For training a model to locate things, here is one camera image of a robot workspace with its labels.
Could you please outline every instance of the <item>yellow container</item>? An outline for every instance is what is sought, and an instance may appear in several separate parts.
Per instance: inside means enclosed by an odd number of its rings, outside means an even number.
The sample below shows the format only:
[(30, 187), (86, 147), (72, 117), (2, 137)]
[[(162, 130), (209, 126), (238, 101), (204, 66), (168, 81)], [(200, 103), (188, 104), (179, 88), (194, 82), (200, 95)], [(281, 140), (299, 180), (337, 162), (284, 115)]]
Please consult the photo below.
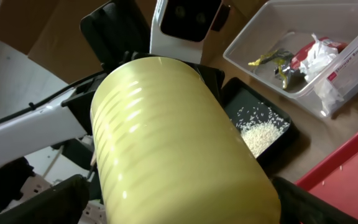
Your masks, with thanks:
[(109, 223), (278, 223), (275, 189), (185, 63), (149, 57), (117, 68), (91, 119)]

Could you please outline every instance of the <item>gray floor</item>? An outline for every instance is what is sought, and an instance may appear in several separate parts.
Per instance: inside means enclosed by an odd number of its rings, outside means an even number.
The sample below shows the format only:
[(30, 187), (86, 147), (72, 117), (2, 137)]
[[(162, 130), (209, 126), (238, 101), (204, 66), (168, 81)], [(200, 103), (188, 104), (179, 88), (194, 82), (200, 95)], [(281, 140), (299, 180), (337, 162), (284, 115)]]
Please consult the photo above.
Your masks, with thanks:
[[(26, 55), (0, 42), (0, 118), (28, 107), (30, 102), (44, 99), (65, 85), (65, 82)], [(49, 182), (87, 173), (50, 147), (26, 158), (34, 166), (35, 172)]]

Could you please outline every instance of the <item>ribbed yellow surface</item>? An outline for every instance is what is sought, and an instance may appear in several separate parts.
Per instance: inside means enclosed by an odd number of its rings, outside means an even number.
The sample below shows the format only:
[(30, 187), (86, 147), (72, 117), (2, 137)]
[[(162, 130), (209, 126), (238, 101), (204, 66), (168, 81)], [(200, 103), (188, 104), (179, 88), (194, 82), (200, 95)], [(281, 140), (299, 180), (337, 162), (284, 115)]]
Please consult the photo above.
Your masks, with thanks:
[(91, 119), (109, 223), (278, 223), (273, 186), (183, 62), (119, 67), (96, 91)]

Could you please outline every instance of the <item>clear plastic bin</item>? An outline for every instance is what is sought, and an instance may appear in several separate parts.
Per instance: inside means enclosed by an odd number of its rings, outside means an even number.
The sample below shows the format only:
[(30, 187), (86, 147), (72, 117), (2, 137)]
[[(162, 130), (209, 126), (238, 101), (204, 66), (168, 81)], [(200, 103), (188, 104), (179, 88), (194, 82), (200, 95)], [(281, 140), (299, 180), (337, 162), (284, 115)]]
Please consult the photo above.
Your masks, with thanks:
[[(314, 80), (283, 90), (274, 77), (274, 63), (257, 68), (249, 62), (284, 48), (296, 54), (318, 38), (349, 44)], [(224, 52), (224, 58), (275, 91), (319, 117), (331, 116), (358, 92), (358, 0), (271, 0), (249, 21)], [(323, 106), (314, 86), (329, 81), (342, 97)]]

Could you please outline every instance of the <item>black plastic container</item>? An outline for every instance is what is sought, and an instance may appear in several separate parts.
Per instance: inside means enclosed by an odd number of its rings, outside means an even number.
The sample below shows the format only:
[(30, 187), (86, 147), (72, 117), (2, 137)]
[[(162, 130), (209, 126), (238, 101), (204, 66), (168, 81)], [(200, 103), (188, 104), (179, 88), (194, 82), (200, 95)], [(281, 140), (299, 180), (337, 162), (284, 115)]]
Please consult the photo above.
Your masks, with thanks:
[[(288, 127), (283, 128), (283, 134), (257, 157), (257, 161), (262, 167), (266, 167), (274, 161), (298, 137), (299, 131), (289, 115), (240, 79), (230, 79), (223, 87), (221, 94), (222, 106), (240, 132), (241, 127), (236, 124), (249, 121), (251, 116), (258, 116), (258, 120), (261, 122), (268, 121), (270, 110), (289, 124)], [(274, 125), (280, 128), (283, 124), (284, 122), (276, 122)]]

